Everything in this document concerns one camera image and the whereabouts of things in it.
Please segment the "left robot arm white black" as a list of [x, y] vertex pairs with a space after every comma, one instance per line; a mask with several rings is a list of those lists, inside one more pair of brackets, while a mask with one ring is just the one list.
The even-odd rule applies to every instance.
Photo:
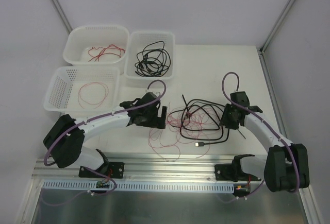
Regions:
[[164, 129], [168, 108], [160, 97], [147, 92], [133, 101], [124, 101], [109, 113], [87, 118], [73, 118], [65, 114], [56, 121], [43, 140], [47, 149], [44, 165], [67, 168], [75, 164], [89, 168], [97, 177], [108, 173], [108, 160], [100, 149], [90, 149], [84, 142], [110, 129], [131, 125]]

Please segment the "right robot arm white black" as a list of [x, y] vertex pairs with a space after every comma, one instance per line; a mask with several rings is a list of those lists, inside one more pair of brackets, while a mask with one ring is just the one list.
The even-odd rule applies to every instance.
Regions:
[[310, 185], [308, 152], [303, 144], [295, 144], [273, 128], [258, 106], [250, 105], [244, 91], [230, 94], [221, 118], [231, 130], [245, 127], [267, 152], [265, 159], [254, 154], [234, 157], [230, 168], [223, 172], [237, 182], [248, 175], [261, 178], [272, 192], [295, 192]]

